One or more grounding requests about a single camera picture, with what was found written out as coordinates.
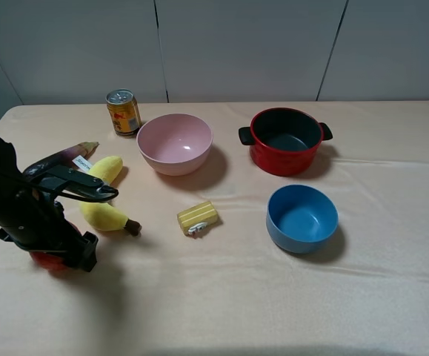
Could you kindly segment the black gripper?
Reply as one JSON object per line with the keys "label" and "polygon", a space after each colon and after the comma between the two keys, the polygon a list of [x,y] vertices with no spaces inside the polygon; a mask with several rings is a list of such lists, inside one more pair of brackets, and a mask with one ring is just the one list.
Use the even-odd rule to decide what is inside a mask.
{"label": "black gripper", "polygon": [[[0,138],[0,240],[30,253],[36,250],[38,228],[56,228],[67,221],[56,197],[28,185],[17,167],[15,148]],[[81,233],[78,242],[81,254],[72,269],[93,270],[98,241],[95,234]]]}

